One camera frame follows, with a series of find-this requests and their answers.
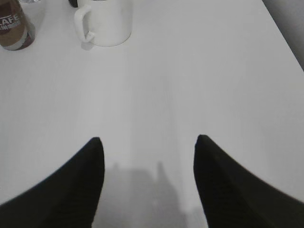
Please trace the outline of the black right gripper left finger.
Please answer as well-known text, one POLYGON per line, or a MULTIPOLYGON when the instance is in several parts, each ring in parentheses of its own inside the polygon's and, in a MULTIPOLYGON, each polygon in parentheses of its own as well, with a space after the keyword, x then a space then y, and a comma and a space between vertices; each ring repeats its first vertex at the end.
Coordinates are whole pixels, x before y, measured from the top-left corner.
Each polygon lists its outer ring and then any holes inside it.
POLYGON ((90 228, 104 183, 104 149, 90 139, 43 181, 0 206, 2 228, 90 228))

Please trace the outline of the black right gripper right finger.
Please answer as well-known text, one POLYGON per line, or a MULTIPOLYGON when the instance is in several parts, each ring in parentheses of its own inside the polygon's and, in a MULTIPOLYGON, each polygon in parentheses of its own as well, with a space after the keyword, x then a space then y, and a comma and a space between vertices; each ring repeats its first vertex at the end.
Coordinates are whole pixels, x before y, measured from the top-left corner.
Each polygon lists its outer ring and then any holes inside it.
POLYGON ((303 202, 231 158, 207 135, 195 144, 194 178, 210 228, 302 228, 303 202))

